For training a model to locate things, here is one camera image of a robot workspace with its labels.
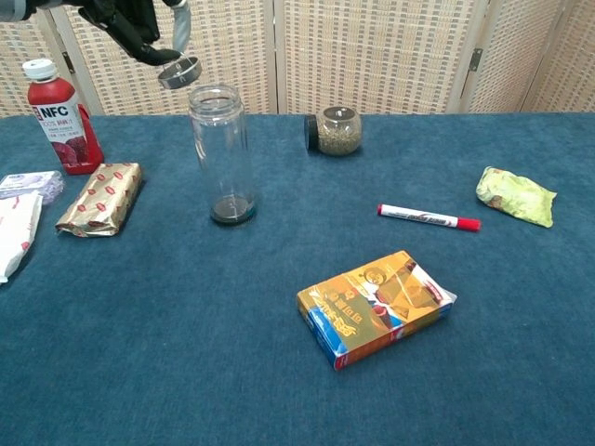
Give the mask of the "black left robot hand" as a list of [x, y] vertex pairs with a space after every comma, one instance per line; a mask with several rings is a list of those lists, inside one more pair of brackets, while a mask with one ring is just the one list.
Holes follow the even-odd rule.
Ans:
[[153, 1], [84, 1], [79, 15], [106, 32], [128, 56], [150, 66], [179, 59], [190, 40], [192, 14], [188, 1], [164, 1], [174, 14], [172, 48], [156, 49], [160, 39]]

